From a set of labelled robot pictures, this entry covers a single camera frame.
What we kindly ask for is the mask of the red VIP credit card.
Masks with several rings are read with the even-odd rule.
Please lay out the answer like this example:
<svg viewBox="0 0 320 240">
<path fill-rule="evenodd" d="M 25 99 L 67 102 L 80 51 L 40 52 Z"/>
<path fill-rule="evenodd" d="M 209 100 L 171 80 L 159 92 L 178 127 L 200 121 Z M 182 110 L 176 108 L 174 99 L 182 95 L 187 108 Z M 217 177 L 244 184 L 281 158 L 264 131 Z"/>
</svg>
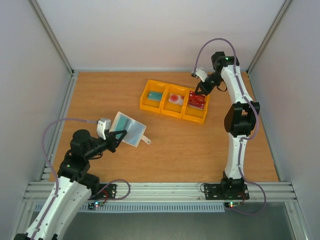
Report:
<svg viewBox="0 0 320 240">
<path fill-rule="evenodd" d="M 188 102 L 206 102 L 206 97 L 204 95 L 197 95 L 194 91 L 189 92 Z"/>
</svg>

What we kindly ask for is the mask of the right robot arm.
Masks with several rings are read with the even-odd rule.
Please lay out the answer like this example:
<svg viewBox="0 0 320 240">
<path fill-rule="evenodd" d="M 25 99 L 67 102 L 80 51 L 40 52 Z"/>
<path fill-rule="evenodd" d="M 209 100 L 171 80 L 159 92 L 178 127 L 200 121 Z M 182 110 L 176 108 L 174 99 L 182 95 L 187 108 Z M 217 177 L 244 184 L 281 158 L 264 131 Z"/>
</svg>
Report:
<svg viewBox="0 0 320 240">
<path fill-rule="evenodd" d="M 247 200 L 248 188 L 244 177 L 244 159 L 247 142 L 258 122 L 260 104 L 254 101 L 244 84 L 240 64 L 235 56 L 226 56 L 217 51 L 211 56 L 213 73 L 207 74 L 197 68 L 193 76 L 200 82 L 195 94 L 208 96 L 214 88 L 225 83 L 231 106 L 224 118 L 228 134 L 228 158 L 219 184 L 205 183 L 202 189 L 206 200 Z"/>
</svg>

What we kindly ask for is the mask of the beige card holder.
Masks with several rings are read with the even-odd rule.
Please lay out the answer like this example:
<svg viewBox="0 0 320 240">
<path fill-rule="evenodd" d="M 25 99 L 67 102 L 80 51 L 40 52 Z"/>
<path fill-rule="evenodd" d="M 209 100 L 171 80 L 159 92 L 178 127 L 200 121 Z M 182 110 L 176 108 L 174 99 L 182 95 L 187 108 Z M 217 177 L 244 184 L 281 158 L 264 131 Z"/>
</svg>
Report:
<svg viewBox="0 0 320 240">
<path fill-rule="evenodd" d="M 122 142 L 128 145 L 138 147 L 140 141 L 144 141 L 148 145 L 151 144 L 151 140 L 144 135 L 146 129 L 146 125 L 118 111 L 109 131 L 117 132 L 126 130 L 124 137 L 119 133 L 116 135 L 116 139 L 121 139 Z"/>
</svg>

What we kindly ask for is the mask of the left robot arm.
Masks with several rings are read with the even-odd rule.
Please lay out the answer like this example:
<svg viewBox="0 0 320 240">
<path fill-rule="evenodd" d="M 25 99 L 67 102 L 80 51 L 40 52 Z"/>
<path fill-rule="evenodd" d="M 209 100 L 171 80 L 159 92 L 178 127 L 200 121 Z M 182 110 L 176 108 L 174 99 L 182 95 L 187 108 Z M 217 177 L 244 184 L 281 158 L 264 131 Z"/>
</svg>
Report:
<svg viewBox="0 0 320 240">
<path fill-rule="evenodd" d="M 15 235 L 16 240 L 63 239 L 80 207 L 100 195 L 104 188 L 99 177 L 88 172 L 90 160 L 104 151 L 114 153 L 127 131 L 106 130 L 105 134 L 106 138 L 95 138 L 85 129 L 73 134 L 49 197 L 28 229 Z"/>
</svg>

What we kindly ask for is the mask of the teal green credit card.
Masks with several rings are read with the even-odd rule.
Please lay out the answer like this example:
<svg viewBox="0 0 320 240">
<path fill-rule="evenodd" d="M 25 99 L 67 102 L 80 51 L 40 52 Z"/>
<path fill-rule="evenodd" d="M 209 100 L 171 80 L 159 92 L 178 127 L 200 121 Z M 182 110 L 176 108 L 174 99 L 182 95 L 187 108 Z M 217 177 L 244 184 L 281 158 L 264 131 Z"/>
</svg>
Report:
<svg viewBox="0 0 320 240">
<path fill-rule="evenodd" d="M 128 132 L 131 126 L 131 123 L 132 123 L 131 118 L 121 114 L 117 119 L 117 122 L 115 125 L 115 131 L 126 130 Z"/>
</svg>

